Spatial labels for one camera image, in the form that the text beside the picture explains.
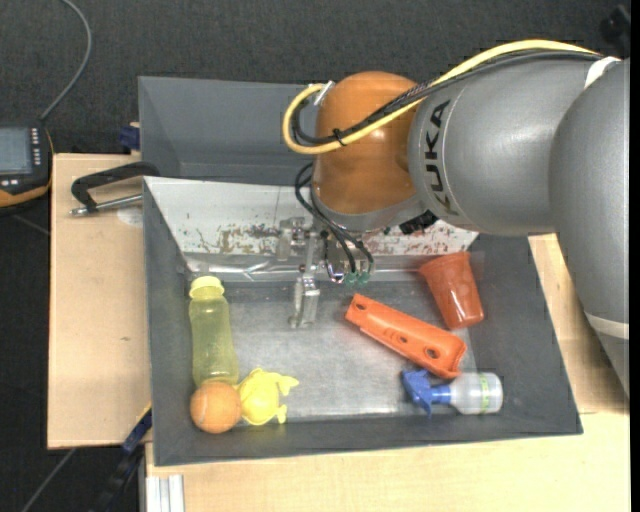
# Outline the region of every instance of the display screen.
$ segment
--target display screen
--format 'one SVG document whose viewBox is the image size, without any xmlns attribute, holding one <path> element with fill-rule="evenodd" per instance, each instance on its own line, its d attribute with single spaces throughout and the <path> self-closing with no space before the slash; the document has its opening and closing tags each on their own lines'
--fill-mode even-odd
<svg viewBox="0 0 640 512">
<path fill-rule="evenodd" d="M 0 127 L 0 175 L 31 172 L 29 129 Z"/>
</svg>

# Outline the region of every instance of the yellow cable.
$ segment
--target yellow cable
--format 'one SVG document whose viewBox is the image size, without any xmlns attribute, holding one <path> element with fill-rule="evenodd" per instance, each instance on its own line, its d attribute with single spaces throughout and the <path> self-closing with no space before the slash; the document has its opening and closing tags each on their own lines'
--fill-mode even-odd
<svg viewBox="0 0 640 512">
<path fill-rule="evenodd" d="M 500 46 L 496 46 L 495 48 L 486 50 L 476 55 L 475 57 L 472 57 L 464 61 L 462 64 L 456 66 L 451 71 L 445 73 L 440 78 L 431 82 L 430 86 L 434 86 L 434 85 L 438 85 L 443 82 L 446 82 L 447 80 L 455 78 L 456 76 L 461 75 L 462 73 L 466 73 L 467 71 L 470 71 L 471 69 L 479 66 L 480 64 L 488 60 L 494 59 L 496 57 L 499 57 L 501 55 L 505 55 L 507 53 L 524 51 L 524 50 L 558 50 L 558 51 L 574 51 L 577 53 L 589 53 L 593 55 L 598 54 L 597 52 L 594 52 L 592 50 L 587 50 L 586 48 L 582 48 L 580 46 L 576 46 L 568 43 L 561 43 L 558 41 L 546 41 L 544 39 L 528 39 L 524 41 L 516 41 L 513 43 L 506 43 Z M 334 151 L 336 149 L 339 149 L 343 145 L 345 146 L 349 145 L 357 140 L 360 140 L 363 137 L 366 137 L 371 132 L 377 130 L 381 126 L 384 126 L 385 124 L 390 123 L 394 119 L 400 117 L 402 114 L 404 114 L 408 110 L 411 110 L 413 107 L 418 105 L 424 99 L 424 98 L 421 98 L 419 100 L 416 100 L 413 103 L 410 103 L 409 105 L 406 105 L 401 109 L 389 115 L 384 116 L 378 121 L 371 123 L 366 128 L 362 128 L 357 132 L 354 132 L 350 135 L 347 135 L 346 137 L 343 137 L 342 144 L 337 140 L 333 142 L 327 142 L 326 144 L 319 144 L 317 146 L 304 146 L 302 144 L 298 144 L 291 137 L 291 131 L 290 131 L 291 117 L 293 116 L 293 112 L 298 107 L 298 105 L 300 105 L 304 100 L 306 100 L 312 94 L 315 94 L 316 92 L 320 91 L 323 87 L 324 87 L 323 84 L 315 84 L 315 85 L 309 86 L 307 89 L 300 92 L 285 110 L 285 113 L 282 119 L 282 136 L 287 146 L 291 150 L 295 151 L 296 153 L 301 153 L 303 155 L 319 155 L 321 153 L 328 153 L 329 151 Z"/>
<path fill-rule="evenodd" d="M 590 53 L 592 55 L 597 55 L 597 52 L 592 50 L 587 50 L 586 48 L 582 48 L 580 46 L 576 46 L 568 43 L 560 43 L 558 41 L 546 41 L 544 39 L 526 39 L 524 41 L 516 41 L 513 43 L 505 43 L 500 46 L 496 46 L 495 48 L 490 48 L 489 50 L 485 50 L 482 53 L 479 53 L 475 57 L 471 57 L 470 59 L 464 61 L 462 64 L 456 66 L 448 73 L 445 73 L 437 80 L 431 82 L 431 85 L 437 85 L 442 82 L 446 82 L 451 78 L 454 78 L 462 73 L 470 71 L 471 69 L 477 67 L 478 65 L 495 59 L 496 57 L 500 57 L 507 53 L 520 52 L 525 50 L 558 50 L 558 51 L 569 51 L 569 52 L 578 52 L 578 53 Z"/>
</svg>

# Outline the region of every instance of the wooden table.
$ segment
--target wooden table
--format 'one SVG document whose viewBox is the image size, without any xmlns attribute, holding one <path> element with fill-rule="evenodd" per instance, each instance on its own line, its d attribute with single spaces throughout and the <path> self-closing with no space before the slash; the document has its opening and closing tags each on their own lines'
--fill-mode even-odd
<svg viewBox="0 0 640 512">
<path fill-rule="evenodd" d="M 78 177 L 135 156 L 56 155 L 52 189 L 50 448 L 121 443 L 150 400 L 142 229 L 135 211 L 73 218 Z M 140 191 L 98 189 L 99 200 Z M 629 402 L 575 295 L 554 235 L 531 237 L 584 434 L 155 467 L 184 475 L 189 512 L 630 510 Z"/>
</svg>

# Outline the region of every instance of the gray carpet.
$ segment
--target gray carpet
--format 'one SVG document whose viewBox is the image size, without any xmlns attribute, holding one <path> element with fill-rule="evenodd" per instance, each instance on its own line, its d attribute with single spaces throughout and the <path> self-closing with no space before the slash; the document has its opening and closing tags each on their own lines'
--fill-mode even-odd
<svg viewBox="0 0 640 512">
<path fill-rule="evenodd" d="M 139 75 L 320 81 L 362 70 L 429 79 L 482 49 L 542 37 L 616 54 L 609 0 L 77 0 L 94 52 L 47 120 L 59 152 L 122 152 Z M 82 59 L 85 34 L 57 0 L 0 0 L 0 122 L 38 116 Z M 0 510 L 21 510 L 64 452 L 46 450 L 49 202 L 0 217 Z M 34 511 L 87 510 L 117 449 L 79 450 Z M 135 510 L 135 489 L 120 510 Z"/>
</svg>

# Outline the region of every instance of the gray robot arm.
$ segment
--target gray robot arm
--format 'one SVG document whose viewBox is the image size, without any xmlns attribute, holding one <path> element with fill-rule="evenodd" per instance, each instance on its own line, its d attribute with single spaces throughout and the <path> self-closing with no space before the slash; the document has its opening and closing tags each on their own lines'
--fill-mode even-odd
<svg viewBox="0 0 640 512">
<path fill-rule="evenodd" d="M 409 170 L 424 210 L 450 224 L 558 233 L 628 394 L 630 60 L 605 64 L 524 62 L 438 91 L 413 121 Z"/>
</svg>

